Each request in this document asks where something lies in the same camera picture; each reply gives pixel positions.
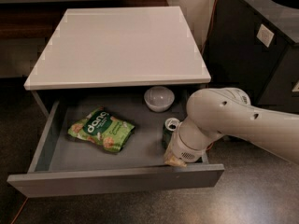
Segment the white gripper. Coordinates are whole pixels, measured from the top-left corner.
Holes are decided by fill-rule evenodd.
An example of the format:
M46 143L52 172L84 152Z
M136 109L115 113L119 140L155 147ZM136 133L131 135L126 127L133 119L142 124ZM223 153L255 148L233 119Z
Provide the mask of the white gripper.
M174 167L186 167L185 162L196 162L206 154L213 142L222 138L218 132L198 128L191 119L182 121L172 134L171 145L164 153L164 163Z

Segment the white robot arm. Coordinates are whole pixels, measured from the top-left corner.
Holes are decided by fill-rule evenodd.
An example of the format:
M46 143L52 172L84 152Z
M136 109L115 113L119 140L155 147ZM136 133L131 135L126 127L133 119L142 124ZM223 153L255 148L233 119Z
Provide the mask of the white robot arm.
M299 116L261 109L237 88L201 89L186 104L187 117L173 131L164 162L184 167L225 135L299 163Z

